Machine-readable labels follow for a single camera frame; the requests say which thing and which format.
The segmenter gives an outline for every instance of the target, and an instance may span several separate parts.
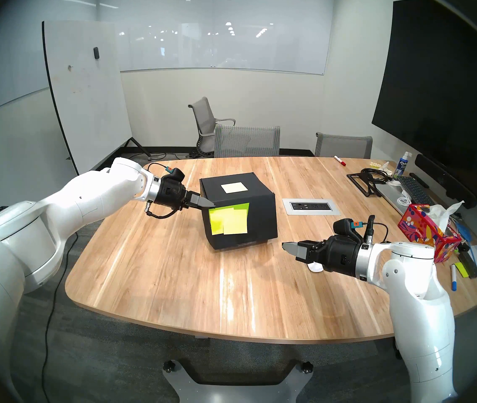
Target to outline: television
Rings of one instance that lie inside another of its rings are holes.
[[[434,0],[395,1],[372,123],[477,197],[477,30]]]

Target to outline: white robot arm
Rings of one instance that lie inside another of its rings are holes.
[[[434,248],[410,242],[372,244],[370,216],[366,241],[356,232],[361,222],[334,223],[328,240],[285,242],[283,249],[304,263],[317,262],[378,286],[389,294],[389,315],[397,348],[410,376],[411,401],[436,403],[457,396],[453,388],[455,320],[447,292],[439,284]],[[391,259],[379,271],[380,253]]]
[[[166,170],[170,173],[158,178],[136,162],[116,158],[111,168],[77,176],[37,203],[0,208],[0,379],[14,395],[9,351],[20,298],[56,274],[68,237],[131,200],[147,202],[149,216],[154,216],[149,211],[153,202],[171,207],[171,214],[188,207],[214,207],[184,188],[179,169]]]

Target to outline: floor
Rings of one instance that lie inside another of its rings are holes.
[[[147,163],[142,155],[133,160]],[[410,400],[408,373],[403,362],[396,360],[390,339],[300,346],[196,339],[76,306],[67,297],[64,282],[99,225],[96,222],[78,231],[57,292],[45,372],[52,403],[177,403],[179,398],[161,371],[163,362],[172,359],[179,360],[195,381],[220,384],[279,383],[293,362],[310,361],[314,374],[298,397],[300,403]],[[74,239],[68,240],[67,247]],[[46,402],[41,389],[44,335],[66,258],[67,249],[59,272],[46,285],[25,295],[20,306],[11,373],[27,403]]]

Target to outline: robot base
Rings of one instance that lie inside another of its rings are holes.
[[[198,384],[188,375],[178,361],[164,364],[162,374],[179,395],[181,403],[207,403],[224,401],[226,403],[295,403],[313,375],[309,363],[297,364],[285,379],[271,386],[221,386]]]

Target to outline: red marker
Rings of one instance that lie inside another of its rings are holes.
[[[343,164],[344,166],[346,166],[345,162],[343,160],[341,160],[339,157],[337,156],[334,156],[334,159],[336,159],[339,163]]]

